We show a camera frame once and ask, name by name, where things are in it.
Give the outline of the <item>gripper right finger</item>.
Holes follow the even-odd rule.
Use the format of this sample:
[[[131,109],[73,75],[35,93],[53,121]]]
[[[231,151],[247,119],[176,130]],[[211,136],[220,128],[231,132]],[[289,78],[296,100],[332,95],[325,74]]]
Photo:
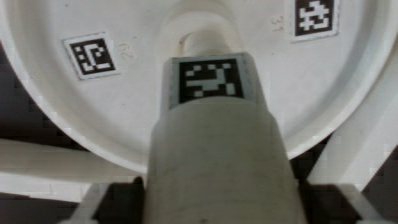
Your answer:
[[[298,192],[309,224],[385,224],[385,218],[353,186],[302,181]]]

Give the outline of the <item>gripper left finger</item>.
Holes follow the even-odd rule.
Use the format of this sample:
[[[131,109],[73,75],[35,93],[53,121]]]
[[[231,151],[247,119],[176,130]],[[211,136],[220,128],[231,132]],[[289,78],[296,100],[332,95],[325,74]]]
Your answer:
[[[73,215],[58,224],[142,224],[144,179],[94,184]]]

